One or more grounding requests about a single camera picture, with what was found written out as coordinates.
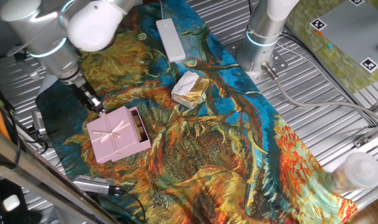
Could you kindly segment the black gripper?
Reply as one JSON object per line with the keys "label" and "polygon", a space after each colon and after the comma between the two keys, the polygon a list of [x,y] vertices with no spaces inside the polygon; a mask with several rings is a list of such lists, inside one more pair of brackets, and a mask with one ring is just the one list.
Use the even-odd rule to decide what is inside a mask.
{"label": "black gripper", "polygon": [[84,105],[96,114],[104,113],[103,102],[96,95],[91,94],[91,86],[88,82],[84,82],[80,87],[76,84],[69,85],[68,87],[81,105]]}

